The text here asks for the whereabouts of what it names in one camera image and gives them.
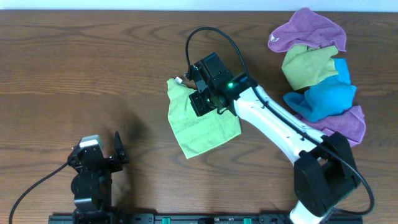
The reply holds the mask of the light green cloth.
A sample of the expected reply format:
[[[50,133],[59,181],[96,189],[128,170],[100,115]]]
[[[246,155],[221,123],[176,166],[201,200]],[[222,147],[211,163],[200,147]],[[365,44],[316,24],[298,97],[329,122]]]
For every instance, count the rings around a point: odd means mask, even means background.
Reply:
[[[167,80],[170,100],[168,120],[175,138],[187,159],[214,149],[241,134],[239,118],[229,111],[211,111],[198,117],[189,95],[194,92],[176,79]]]

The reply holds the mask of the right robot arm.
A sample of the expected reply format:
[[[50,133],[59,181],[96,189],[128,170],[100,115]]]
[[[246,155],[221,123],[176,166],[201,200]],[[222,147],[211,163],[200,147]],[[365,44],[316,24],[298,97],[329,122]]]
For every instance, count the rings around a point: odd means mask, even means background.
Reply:
[[[313,129],[269,98],[249,75],[234,76],[224,65],[197,63],[186,77],[198,90],[190,96],[197,116],[225,111],[251,123],[269,138],[294,167],[298,198],[291,223],[326,223],[343,199],[359,187],[348,140]]]

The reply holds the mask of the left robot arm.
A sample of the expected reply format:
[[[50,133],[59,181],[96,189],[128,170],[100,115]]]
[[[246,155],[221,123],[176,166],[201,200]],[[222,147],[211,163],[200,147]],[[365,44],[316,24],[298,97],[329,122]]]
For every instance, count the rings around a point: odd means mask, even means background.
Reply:
[[[77,171],[71,183],[76,210],[73,223],[122,223],[121,212],[112,206],[112,174],[123,170],[129,156],[118,132],[114,134],[115,155],[104,157],[99,135],[83,137],[72,148],[68,165]]]

